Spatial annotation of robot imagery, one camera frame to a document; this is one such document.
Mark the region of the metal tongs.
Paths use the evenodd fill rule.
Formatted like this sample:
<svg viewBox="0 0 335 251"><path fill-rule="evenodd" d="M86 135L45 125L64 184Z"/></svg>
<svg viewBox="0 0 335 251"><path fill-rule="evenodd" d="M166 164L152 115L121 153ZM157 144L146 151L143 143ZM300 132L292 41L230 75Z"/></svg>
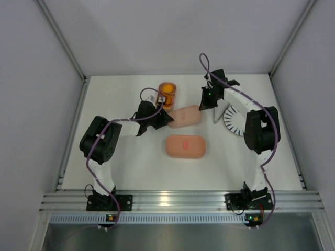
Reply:
<svg viewBox="0 0 335 251"><path fill-rule="evenodd" d="M223 116L226 109L230 106L230 103L225 100L218 101L218 106L214 108L213 112L213 123L217 124Z"/></svg>

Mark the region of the pink box lid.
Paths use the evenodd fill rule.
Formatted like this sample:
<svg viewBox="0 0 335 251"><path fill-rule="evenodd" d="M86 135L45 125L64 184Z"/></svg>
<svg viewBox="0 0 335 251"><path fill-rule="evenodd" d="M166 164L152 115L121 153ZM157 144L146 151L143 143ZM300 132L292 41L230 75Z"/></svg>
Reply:
<svg viewBox="0 0 335 251"><path fill-rule="evenodd" d="M169 122L168 126L173 129L190 126L202 121L202 113L198 105L173 110L169 113L169 116L173 118L173 121Z"/></svg>
<svg viewBox="0 0 335 251"><path fill-rule="evenodd" d="M165 149L166 152L205 152L206 142L198 135L170 135Z"/></svg>

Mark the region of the pink lunch box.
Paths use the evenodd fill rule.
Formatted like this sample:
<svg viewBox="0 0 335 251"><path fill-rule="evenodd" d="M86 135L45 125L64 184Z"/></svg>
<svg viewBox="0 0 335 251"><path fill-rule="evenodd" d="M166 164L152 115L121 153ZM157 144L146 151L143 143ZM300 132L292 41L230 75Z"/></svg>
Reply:
<svg viewBox="0 0 335 251"><path fill-rule="evenodd" d="M174 86L174 90L172 93L165 93L162 91L162 87L163 85L165 84L172 84ZM157 106L160 106L161 104L164 103L164 96L167 96L167 95L171 95L174 97L174 105L175 105L175 100L176 100L176 92L177 92L177 87L174 83L171 83L171 82L163 82L159 85L159 89L158 89L159 93L157 94L157 97L156 97L156 101L155 101L155 104ZM174 105L171 109L163 109L166 111L166 112L171 112L173 109L174 109Z"/></svg>
<svg viewBox="0 0 335 251"><path fill-rule="evenodd" d="M202 158L206 152L167 152L167 155L171 158L182 158L182 159L199 159Z"/></svg>

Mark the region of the orange round toy food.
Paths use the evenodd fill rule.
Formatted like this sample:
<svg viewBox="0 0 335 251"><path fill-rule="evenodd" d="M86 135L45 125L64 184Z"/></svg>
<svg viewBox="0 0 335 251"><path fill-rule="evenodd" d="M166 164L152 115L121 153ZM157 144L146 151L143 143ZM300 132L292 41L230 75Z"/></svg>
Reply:
<svg viewBox="0 0 335 251"><path fill-rule="evenodd" d="M165 84L162 87L162 91L165 93L172 93L174 90L174 86L172 84Z"/></svg>

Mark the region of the striped round plate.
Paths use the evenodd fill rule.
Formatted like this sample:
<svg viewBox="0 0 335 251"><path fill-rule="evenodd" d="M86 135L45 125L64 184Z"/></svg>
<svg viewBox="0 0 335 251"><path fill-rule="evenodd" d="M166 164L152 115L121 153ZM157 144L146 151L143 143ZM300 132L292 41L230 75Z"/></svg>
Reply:
<svg viewBox="0 0 335 251"><path fill-rule="evenodd" d="M225 127L231 133L240 137L244 137L245 118L236 108L233 106L227 107L223 114L222 120Z"/></svg>

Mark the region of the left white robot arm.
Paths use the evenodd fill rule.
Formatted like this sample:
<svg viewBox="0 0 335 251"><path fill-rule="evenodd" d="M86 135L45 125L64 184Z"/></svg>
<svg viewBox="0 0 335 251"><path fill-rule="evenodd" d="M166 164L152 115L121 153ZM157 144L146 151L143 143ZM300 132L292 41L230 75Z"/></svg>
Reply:
<svg viewBox="0 0 335 251"><path fill-rule="evenodd" d="M141 136L148 127L157 130L173 121L160 103L155 105L149 99L142 100L130 118L109 121L94 117L79 144L86 168L94 178L93 191L108 198L114 195L116 186L109 162L121 136Z"/></svg>

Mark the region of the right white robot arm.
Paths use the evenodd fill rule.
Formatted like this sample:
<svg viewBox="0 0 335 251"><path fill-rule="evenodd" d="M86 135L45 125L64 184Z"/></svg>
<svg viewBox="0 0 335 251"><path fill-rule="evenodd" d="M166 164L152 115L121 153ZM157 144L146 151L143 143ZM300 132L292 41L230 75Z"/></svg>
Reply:
<svg viewBox="0 0 335 251"><path fill-rule="evenodd" d="M281 140L278 110L274 106L262 106L252 99L242 91L240 83L226 78L223 69L207 71L204 79L207 86L202 87L199 110L216 108L223 100L245 121L242 136L253 157L242 191L251 193L252 200L262 198L269 189L273 189L266 166L273 159Z"/></svg>

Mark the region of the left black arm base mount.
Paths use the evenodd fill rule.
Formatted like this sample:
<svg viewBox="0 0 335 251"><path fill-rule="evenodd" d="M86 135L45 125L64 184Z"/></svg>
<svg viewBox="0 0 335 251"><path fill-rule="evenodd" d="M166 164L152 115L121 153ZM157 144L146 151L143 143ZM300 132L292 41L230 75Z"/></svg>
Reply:
<svg viewBox="0 0 335 251"><path fill-rule="evenodd" d="M116 195L116 200L121 211L132 210L132 195ZM116 202L111 196L100 195L89 195L86 211L118 211Z"/></svg>

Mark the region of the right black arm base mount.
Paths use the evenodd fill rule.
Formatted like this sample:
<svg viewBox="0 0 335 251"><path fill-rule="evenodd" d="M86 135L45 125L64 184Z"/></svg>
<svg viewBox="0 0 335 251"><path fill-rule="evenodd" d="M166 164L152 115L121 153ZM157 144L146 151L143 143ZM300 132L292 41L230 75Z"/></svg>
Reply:
<svg viewBox="0 0 335 251"><path fill-rule="evenodd" d="M229 193L225 195L226 206L228 210L270 210L273 207L273 201L269 193L266 196L251 198L241 193Z"/></svg>

